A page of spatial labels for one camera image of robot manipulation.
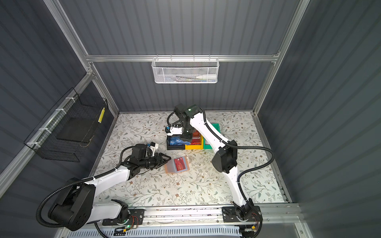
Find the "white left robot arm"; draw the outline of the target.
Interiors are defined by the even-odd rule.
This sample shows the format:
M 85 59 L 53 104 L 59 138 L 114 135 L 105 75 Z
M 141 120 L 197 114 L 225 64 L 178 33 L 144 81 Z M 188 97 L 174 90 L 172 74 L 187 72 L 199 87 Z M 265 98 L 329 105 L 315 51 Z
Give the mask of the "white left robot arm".
M 158 169 L 170 160 L 171 157 L 168 155 L 155 153 L 151 157 L 138 158 L 134 162 L 127 159 L 118 168 L 94 177 L 72 179 L 69 184 L 52 192 L 46 198 L 49 200 L 54 195 L 57 196 L 48 212 L 48 218 L 53 220 L 53 223 L 44 222 L 42 216 L 38 215 L 39 223 L 47 227 L 65 227 L 76 231 L 85 224 L 101 220 L 113 220 L 114 224 L 118 225 L 135 222 L 125 202 L 118 199 L 106 203 L 95 202 L 95 197 L 114 185 L 138 175 L 141 169 L 147 171 Z

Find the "tan leather card holder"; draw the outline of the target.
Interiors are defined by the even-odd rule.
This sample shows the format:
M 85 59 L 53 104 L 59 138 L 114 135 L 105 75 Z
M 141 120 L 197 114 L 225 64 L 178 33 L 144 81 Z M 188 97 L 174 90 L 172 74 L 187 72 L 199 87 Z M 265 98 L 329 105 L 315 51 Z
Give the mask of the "tan leather card holder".
M 167 174 L 179 174 L 190 169 L 186 156 L 171 159 L 168 163 L 165 164 L 164 168 Z

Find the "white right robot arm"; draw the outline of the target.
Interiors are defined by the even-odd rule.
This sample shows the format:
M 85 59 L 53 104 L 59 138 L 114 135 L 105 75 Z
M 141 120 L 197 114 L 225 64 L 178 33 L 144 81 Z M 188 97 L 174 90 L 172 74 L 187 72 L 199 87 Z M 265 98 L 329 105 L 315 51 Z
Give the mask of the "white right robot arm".
M 257 222 L 263 221 L 262 214 L 252 200 L 246 197 L 238 182 L 239 171 L 237 167 L 237 143 L 224 137 L 206 118 L 206 113 L 197 105 L 186 107 L 178 104 L 174 114 L 182 125 L 182 133 L 191 133 L 197 130 L 209 143 L 214 152 L 211 160 L 213 167 L 226 179 L 239 220 L 245 221 L 255 218 Z

